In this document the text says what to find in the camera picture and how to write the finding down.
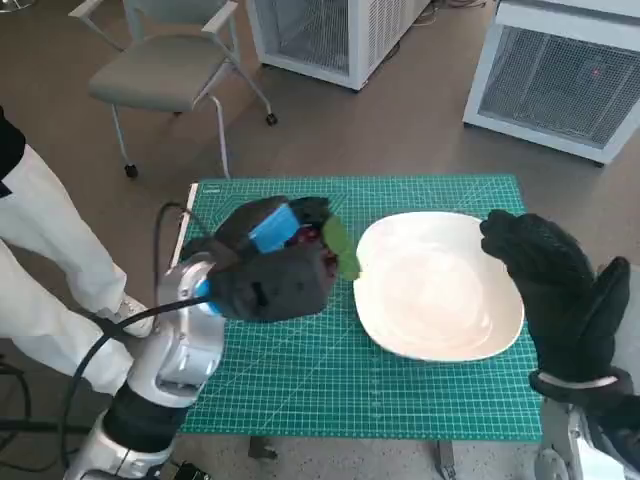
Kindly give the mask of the black knitted gloved right hand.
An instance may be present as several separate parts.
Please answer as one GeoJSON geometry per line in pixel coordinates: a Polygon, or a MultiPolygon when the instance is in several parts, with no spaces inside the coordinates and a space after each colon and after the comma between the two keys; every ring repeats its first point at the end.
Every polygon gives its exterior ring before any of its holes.
{"type": "Polygon", "coordinates": [[[504,263],[522,298],[539,371],[576,383],[611,376],[629,261],[617,256],[594,272],[577,240],[536,214],[493,210],[480,231],[483,251],[504,263]]]}

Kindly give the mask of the black left hand blue tape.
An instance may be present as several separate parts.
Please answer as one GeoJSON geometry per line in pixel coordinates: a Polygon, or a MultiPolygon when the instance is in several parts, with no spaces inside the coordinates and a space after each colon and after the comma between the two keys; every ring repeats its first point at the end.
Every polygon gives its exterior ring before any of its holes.
{"type": "Polygon", "coordinates": [[[271,253],[319,242],[330,217],[329,199],[272,196],[236,208],[218,227],[214,239],[240,257],[271,253]]]}

